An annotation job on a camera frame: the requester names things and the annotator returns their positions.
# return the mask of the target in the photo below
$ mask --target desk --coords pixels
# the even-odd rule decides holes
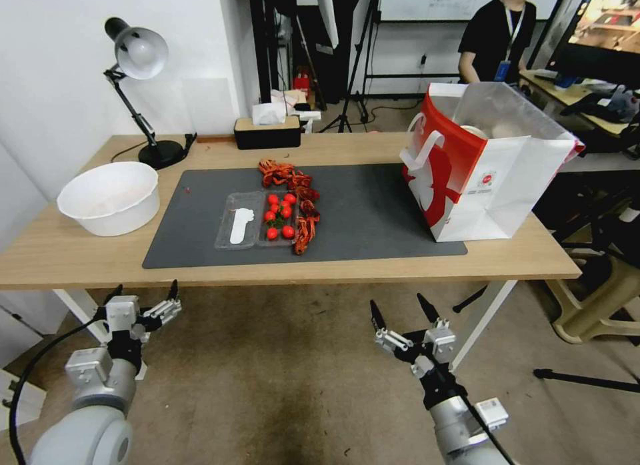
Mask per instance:
[[[405,133],[311,134],[302,136],[300,148],[247,151],[238,150],[232,138],[194,143],[187,159],[159,172],[160,211],[147,225],[124,236],[92,236],[52,204],[0,256],[0,289],[54,289],[86,322],[97,305],[85,289],[114,288],[120,283],[130,288],[168,287],[173,279],[183,287],[491,280],[459,334],[453,362],[457,366],[517,280],[580,275],[534,215],[513,239],[468,242],[469,253],[464,256],[156,270],[141,265],[180,175],[187,169],[255,167],[265,157],[300,167],[397,163],[406,140]],[[140,141],[139,136],[112,137],[85,169],[107,163],[118,151]],[[119,159],[135,159],[136,153],[130,151]],[[89,329],[98,340],[105,339],[103,324]]]
[[[532,70],[521,71],[520,76],[537,91],[540,91],[543,95],[558,101],[565,107],[573,105],[591,93],[587,87],[582,85],[573,85],[567,89],[558,90],[552,81],[537,78],[535,76],[535,72]],[[622,131],[627,127],[626,123],[611,123],[592,115],[585,115],[584,113],[580,113],[580,116],[595,127],[598,127],[614,137],[620,135],[620,133],[622,133]]]

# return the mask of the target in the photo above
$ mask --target paper shopping bag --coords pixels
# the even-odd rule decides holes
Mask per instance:
[[[437,96],[459,97],[452,118]],[[504,83],[432,83],[414,126],[403,176],[438,242],[512,237],[584,148]]]

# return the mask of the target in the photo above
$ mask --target lamp shade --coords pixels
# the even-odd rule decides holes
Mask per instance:
[[[115,42],[115,58],[127,76],[149,79],[164,68],[169,48],[158,33],[146,28],[130,27],[120,18],[109,18],[105,23],[105,31]]]

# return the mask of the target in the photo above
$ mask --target id badge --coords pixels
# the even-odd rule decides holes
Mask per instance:
[[[498,65],[498,71],[495,72],[494,81],[505,81],[507,79],[507,73],[511,68],[511,60],[503,60]]]

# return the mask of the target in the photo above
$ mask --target monitor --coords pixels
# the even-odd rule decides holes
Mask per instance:
[[[583,0],[548,68],[640,87],[640,0]]]

